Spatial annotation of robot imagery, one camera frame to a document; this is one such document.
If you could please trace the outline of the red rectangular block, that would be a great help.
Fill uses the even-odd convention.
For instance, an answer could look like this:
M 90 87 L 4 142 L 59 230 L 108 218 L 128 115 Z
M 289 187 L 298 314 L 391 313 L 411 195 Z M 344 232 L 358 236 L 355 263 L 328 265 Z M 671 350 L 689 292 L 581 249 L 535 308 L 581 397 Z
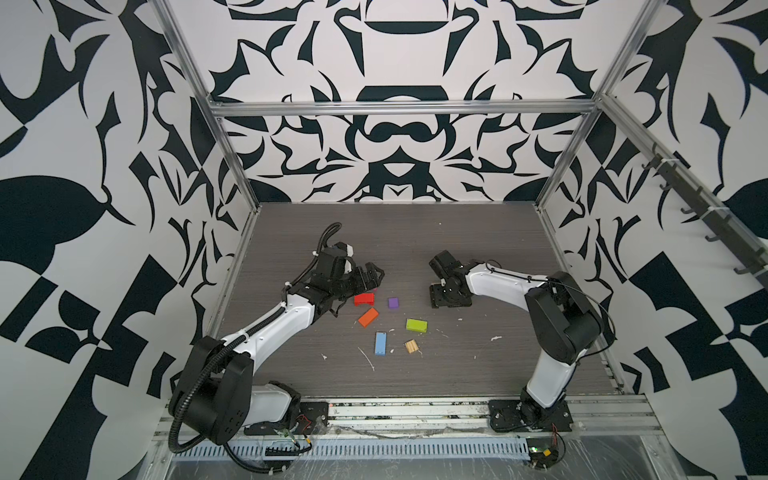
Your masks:
M 362 293 L 355 295 L 353 297 L 353 303 L 355 306 L 361 306 L 361 305 L 375 305 L 375 294 L 373 292 L 371 293 Z

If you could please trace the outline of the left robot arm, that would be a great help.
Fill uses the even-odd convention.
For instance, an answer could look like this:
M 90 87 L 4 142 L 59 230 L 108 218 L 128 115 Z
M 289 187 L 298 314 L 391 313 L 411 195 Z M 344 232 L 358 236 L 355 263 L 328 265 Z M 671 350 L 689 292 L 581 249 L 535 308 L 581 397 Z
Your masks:
M 384 270 L 372 262 L 356 264 L 352 253 L 343 242 L 318 249 L 305 271 L 284 285 L 275 307 L 232 334 L 205 336 L 193 345 L 168 405 L 172 452 L 204 440 L 223 445 L 244 426 L 295 425 L 300 394 L 276 381 L 255 386 L 253 378 L 273 353 L 334 304 L 381 285 Z

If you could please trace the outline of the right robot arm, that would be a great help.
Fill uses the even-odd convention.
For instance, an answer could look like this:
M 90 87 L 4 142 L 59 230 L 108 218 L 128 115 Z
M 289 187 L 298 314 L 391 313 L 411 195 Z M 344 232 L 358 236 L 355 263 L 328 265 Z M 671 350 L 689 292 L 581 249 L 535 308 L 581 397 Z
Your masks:
M 610 325 L 572 276 L 514 272 L 490 261 L 461 262 L 442 251 L 429 261 L 439 281 L 430 286 L 434 308 L 469 307 L 477 296 L 525 310 L 540 354 L 517 400 L 489 402 L 489 424 L 496 432 L 535 431 L 569 425 L 566 390 L 579 361 Z

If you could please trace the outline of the orange rectangular block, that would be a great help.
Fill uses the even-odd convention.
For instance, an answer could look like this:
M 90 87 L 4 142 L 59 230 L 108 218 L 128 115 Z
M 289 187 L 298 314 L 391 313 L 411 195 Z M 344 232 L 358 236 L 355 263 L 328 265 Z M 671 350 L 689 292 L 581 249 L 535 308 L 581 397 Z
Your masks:
M 377 318 L 379 317 L 379 311 L 375 308 L 368 309 L 364 314 L 362 314 L 357 322 L 359 325 L 361 325 L 363 328 L 367 328 L 371 323 L 373 323 Z

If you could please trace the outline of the lime green block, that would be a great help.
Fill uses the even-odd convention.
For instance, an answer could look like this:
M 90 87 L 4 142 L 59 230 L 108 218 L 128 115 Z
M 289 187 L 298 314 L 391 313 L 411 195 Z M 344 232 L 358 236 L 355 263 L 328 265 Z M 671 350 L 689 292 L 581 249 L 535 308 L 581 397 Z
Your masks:
M 426 333 L 428 330 L 428 323 L 423 320 L 407 319 L 406 329 L 411 332 Z

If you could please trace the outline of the small natural wood block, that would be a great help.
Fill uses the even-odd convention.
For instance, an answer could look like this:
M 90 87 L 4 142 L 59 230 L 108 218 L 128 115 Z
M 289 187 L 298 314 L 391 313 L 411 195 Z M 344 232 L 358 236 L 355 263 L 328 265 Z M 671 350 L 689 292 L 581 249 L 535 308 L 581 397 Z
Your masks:
M 412 354 L 414 352 L 417 352 L 419 350 L 419 347 L 415 340 L 410 340 L 405 343 L 406 350 L 409 354 Z

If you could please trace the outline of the light blue block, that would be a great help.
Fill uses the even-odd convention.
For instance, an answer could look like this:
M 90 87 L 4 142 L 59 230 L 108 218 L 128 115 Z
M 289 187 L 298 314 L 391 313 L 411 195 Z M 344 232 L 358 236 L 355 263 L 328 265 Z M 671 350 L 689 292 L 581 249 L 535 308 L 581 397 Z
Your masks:
M 387 347 L 387 333 L 377 332 L 375 334 L 374 354 L 376 356 L 385 356 Z

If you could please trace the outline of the green circuit board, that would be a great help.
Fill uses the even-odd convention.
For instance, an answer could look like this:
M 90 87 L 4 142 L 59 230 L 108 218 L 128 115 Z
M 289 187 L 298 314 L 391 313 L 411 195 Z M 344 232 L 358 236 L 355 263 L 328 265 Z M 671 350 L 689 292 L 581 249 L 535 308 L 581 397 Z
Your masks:
M 567 452 L 567 443 L 560 437 L 549 444 L 533 439 L 528 444 L 528 466 L 538 471 L 548 471 L 559 464 Z

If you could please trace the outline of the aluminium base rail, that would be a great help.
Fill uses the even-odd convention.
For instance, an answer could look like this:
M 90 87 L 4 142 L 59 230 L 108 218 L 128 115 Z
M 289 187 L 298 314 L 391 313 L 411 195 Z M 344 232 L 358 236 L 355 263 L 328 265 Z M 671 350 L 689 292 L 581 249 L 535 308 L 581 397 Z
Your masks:
M 352 437 L 495 436 L 491 423 L 501 415 L 489 410 L 491 397 L 306 398 L 300 412 L 313 434 Z M 542 436 L 556 429 L 563 436 L 662 436 L 664 431 L 642 395 L 571 395 L 567 411 L 553 415 L 540 429 L 514 430 Z

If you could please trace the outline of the black wall hook rack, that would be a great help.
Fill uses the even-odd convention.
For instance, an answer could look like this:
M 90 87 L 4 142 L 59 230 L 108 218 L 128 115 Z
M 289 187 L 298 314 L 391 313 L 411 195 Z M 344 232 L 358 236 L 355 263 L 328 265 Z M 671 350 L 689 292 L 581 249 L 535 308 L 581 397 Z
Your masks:
M 663 192 L 673 192 L 684 203 L 681 213 L 702 221 L 710 231 L 705 240 L 722 243 L 739 261 L 736 275 L 750 275 L 767 289 L 767 246 L 722 200 L 699 180 L 684 162 L 654 142 L 652 157 L 643 166 L 662 179 Z

